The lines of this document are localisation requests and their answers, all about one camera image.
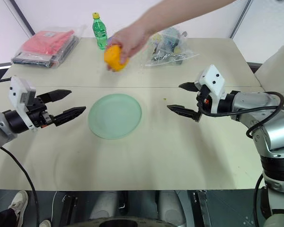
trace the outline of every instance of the bottle cap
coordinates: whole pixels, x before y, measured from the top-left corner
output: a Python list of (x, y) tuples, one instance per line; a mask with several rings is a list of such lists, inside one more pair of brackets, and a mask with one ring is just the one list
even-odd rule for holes
[(93, 19), (99, 19), (100, 15), (99, 13), (93, 13)]

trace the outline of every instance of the white sneaker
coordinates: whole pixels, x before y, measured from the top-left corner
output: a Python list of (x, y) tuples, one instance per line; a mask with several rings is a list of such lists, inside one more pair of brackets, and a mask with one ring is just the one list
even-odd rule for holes
[(9, 205), (9, 208), (12, 208), (15, 211), (15, 214), (17, 216), (17, 220), (18, 220), (17, 227), (21, 227), (23, 224), (23, 215), (27, 207), (27, 202), (28, 202), (27, 192), (19, 191), (15, 195), (11, 204)]
[(44, 220), (43, 222), (41, 222), (41, 224), (39, 225), (39, 227), (52, 227), (51, 222), (48, 220)]

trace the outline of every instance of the clear plastic bag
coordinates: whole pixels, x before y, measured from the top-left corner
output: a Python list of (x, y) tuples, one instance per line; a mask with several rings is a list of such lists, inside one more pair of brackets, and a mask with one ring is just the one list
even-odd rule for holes
[(11, 59), (14, 64), (57, 68), (78, 44), (85, 27), (49, 27), (24, 44)]
[(186, 43), (187, 32), (180, 32), (174, 27), (167, 28), (150, 39), (154, 47), (145, 66), (162, 65), (170, 62), (182, 64), (183, 60), (197, 56)]

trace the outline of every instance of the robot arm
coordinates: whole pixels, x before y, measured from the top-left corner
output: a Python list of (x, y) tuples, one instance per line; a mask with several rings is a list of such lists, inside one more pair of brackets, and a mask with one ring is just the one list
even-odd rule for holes
[(274, 113), (283, 100), (274, 92), (245, 93), (224, 91), (224, 78), (214, 65), (204, 70), (195, 83), (184, 83), (179, 87), (197, 92), (198, 112), (180, 105), (168, 105), (178, 115), (192, 118), (199, 122), (201, 116), (231, 116), (249, 129), (257, 151), (260, 155), (263, 178), (269, 193), (269, 210), (271, 215), (284, 214), (284, 111), (279, 111), (272, 119), (253, 129), (254, 125)]
[(26, 80), (11, 78), (9, 99), (16, 110), (0, 113), (0, 147), (12, 141), (17, 134), (27, 130), (36, 131), (50, 124), (59, 126), (79, 116), (85, 106), (64, 111), (58, 116), (47, 112), (46, 103), (63, 99), (70, 90), (55, 90), (35, 97), (36, 91)]

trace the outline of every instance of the small green object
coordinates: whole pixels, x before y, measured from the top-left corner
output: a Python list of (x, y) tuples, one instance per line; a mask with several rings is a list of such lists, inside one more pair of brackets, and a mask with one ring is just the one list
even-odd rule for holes
[(89, 128), (104, 139), (119, 139), (137, 127), (141, 116), (141, 107), (134, 98), (111, 94), (93, 104), (89, 111)]
[(93, 18), (93, 31), (97, 39), (97, 44), (101, 50), (105, 50), (107, 45), (106, 27), (100, 20), (100, 15), (98, 13), (93, 13)]

